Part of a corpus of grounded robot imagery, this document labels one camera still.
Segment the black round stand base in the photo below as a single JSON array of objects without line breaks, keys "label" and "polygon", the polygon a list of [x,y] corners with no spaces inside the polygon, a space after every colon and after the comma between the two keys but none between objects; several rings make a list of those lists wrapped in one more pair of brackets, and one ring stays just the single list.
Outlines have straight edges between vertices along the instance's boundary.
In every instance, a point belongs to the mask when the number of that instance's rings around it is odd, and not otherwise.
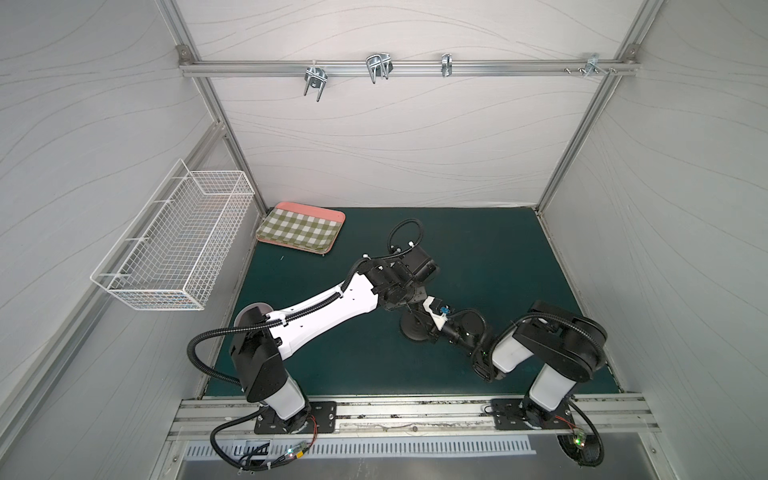
[{"label": "black round stand base", "polygon": [[431,342],[433,322],[429,315],[405,312],[400,318],[400,330],[414,342]]}]

